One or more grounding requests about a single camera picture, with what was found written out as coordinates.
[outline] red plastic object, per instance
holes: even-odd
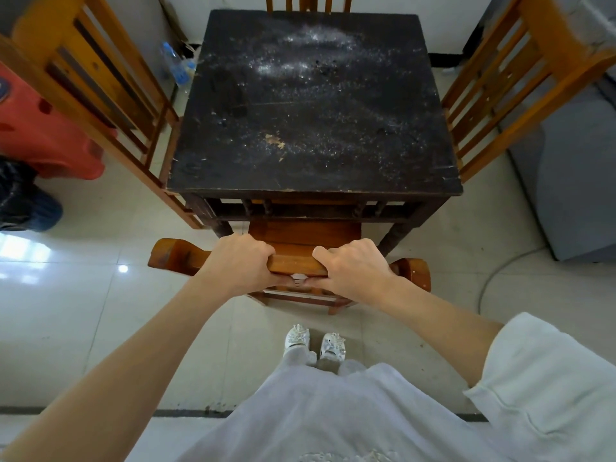
[[[0,77],[11,85],[0,101],[1,154],[26,162],[43,178],[93,180],[103,174],[100,146],[3,63]]]

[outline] white shoe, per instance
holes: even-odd
[[[344,339],[336,332],[327,333],[321,342],[321,358],[335,362],[343,362],[346,356]]]
[[[310,348],[310,329],[306,329],[301,324],[296,324],[287,333],[285,339],[285,353],[294,346],[303,345]]]

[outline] tabletop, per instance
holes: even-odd
[[[213,10],[167,187],[461,194],[419,18]]]

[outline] person's right arm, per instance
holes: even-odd
[[[313,256],[329,277],[306,285],[408,325],[473,386],[465,395],[519,451],[545,461],[614,460],[616,366],[527,313],[503,326],[421,290],[396,277],[370,240],[317,247]]]
[[[409,280],[396,276],[372,240],[341,248],[315,248],[328,278],[305,284],[375,307],[398,319],[432,346],[474,386],[480,379],[490,345],[503,325],[452,305]]]

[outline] cable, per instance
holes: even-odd
[[[483,287],[481,288],[481,293],[479,293],[479,300],[477,301],[477,314],[481,314],[481,302],[483,300],[483,295],[485,294],[485,291],[487,290],[490,282],[492,281],[492,279],[500,272],[502,271],[505,267],[513,264],[514,262],[516,262],[518,259],[521,259],[523,257],[526,256],[530,256],[531,254],[535,254],[536,252],[540,252],[543,249],[546,249],[547,246],[542,246],[541,248],[535,248],[532,249],[530,251],[527,252],[523,252],[522,254],[518,254],[516,256],[513,256],[510,260],[502,263],[500,266],[498,266],[495,270],[492,271],[492,273],[488,276],[488,279],[485,281],[485,283],[483,284]]]

